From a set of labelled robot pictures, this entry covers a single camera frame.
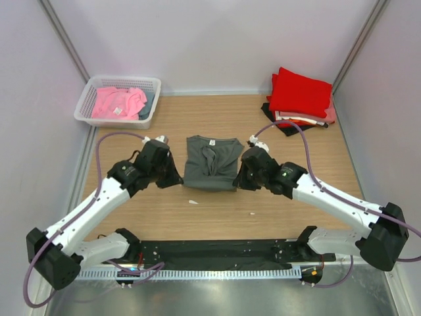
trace laundry basket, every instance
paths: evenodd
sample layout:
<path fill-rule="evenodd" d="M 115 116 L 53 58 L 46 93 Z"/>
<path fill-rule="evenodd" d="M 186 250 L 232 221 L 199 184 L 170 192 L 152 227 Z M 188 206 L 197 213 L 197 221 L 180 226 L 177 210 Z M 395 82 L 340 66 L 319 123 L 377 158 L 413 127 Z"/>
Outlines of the laundry basket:
<path fill-rule="evenodd" d="M 151 112 L 145 120 L 110 120 L 105 118 L 91 118 L 92 109 L 97 99 L 97 88 L 140 88 L 143 91 L 153 92 Z M 157 108 L 159 93 L 161 92 L 161 81 L 156 78 L 146 77 L 125 77 L 125 76 L 94 76 L 87 82 L 82 95 L 79 98 L 74 118 L 82 120 L 92 126 L 112 128 L 137 128 L 148 129 L 152 122 L 153 114 Z"/>

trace white wall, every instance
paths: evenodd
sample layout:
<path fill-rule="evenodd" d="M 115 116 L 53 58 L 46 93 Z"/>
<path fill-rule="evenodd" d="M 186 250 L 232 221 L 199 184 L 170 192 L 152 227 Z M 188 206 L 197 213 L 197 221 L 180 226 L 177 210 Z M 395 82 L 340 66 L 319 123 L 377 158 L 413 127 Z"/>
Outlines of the white wall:
<path fill-rule="evenodd" d="M 0 9 L 0 314 L 23 315 L 26 234 L 66 212 L 87 126 L 84 82 L 34 0 Z"/>
<path fill-rule="evenodd" d="M 336 93 L 336 107 L 367 199 L 400 205 L 421 229 L 421 2 L 391 1 Z M 402 257 L 421 254 L 411 234 Z M 401 264 L 420 308 L 421 263 Z"/>
<path fill-rule="evenodd" d="M 163 93 L 263 92 L 284 66 L 333 82 L 375 0 L 52 0 L 91 76 Z"/>

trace pink clothing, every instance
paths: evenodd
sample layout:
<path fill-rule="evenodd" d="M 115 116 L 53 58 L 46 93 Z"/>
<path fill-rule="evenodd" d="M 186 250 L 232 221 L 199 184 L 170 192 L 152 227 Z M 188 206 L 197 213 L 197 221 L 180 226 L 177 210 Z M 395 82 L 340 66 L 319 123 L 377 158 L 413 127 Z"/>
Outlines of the pink clothing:
<path fill-rule="evenodd" d="M 336 111 L 334 107 L 334 103 L 330 101 L 329 107 L 324 110 L 326 113 L 326 117 L 314 117 L 312 115 L 302 114 L 302 113 L 296 113 L 296 112 L 282 112 L 282 111 L 276 111 L 276 115 L 280 117 L 302 117 L 304 119 L 309 120 L 316 120 L 318 122 L 325 122 L 325 123 L 333 123 L 336 121 Z"/>
<path fill-rule="evenodd" d="M 146 101 L 145 93 L 139 88 L 98 88 L 91 116 L 93 119 L 139 120 Z"/>

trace wooden floor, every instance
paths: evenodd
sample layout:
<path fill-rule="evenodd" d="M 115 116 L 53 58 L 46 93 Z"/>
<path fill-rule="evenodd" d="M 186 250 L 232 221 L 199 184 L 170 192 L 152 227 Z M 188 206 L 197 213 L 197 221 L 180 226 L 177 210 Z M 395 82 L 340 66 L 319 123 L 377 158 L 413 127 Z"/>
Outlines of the wooden floor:
<path fill-rule="evenodd" d="M 246 145 L 251 134 L 270 122 L 260 110 L 264 101 L 261 95 L 161 97 L 151 128 L 135 132 L 150 138 L 167 135 L 177 169 L 183 176 L 188 136 L 238 138 Z M 99 136 L 113 131 L 100 129 Z M 360 197 L 339 125 L 312 128 L 305 135 L 316 176 Z M 269 128 L 259 140 L 269 145 L 277 162 L 292 161 L 307 167 L 299 135 L 285 137 L 277 128 Z M 105 140 L 100 153 L 103 177 L 114 163 L 127 159 L 135 149 L 142 149 L 142 143 L 132 136 Z M 92 159 L 84 197 L 97 187 L 94 163 Z M 190 204 L 191 199 L 198 205 Z M 183 186 L 160 190 L 152 184 L 113 211 L 87 240 L 122 227 L 141 240 L 296 238 L 308 225 L 347 228 L 315 207 L 274 196 L 265 189 L 212 193 Z"/>

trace folded gray shirt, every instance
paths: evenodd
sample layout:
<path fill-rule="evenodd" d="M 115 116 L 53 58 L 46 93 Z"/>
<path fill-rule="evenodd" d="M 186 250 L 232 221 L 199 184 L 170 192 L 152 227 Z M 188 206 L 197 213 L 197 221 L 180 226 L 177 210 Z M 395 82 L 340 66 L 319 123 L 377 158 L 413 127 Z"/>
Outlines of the folded gray shirt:
<path fill-rule="evenodd" d="M 237 176 L 238 157 L 243 148 L 237 138 L 188 137 L 184 186 L 206 191 L 235 191 L 232 182 Z"/>
<path fill-rule="evenodd" d="M 145 102 L 145 106 L 142 107 L 142 110 L 140 110 L 139 112 L 139 120 L 146 120 L 149 117 L 149 113 L 151 112 L 151 109 L 152 109 L 153 98 L 155 97 L 155 94 L 153 92 L 149 92 L 149 91 L 143 91 L 143 92 L 145 92 L 145 95 L 146 95 L 146 102 Z"/>

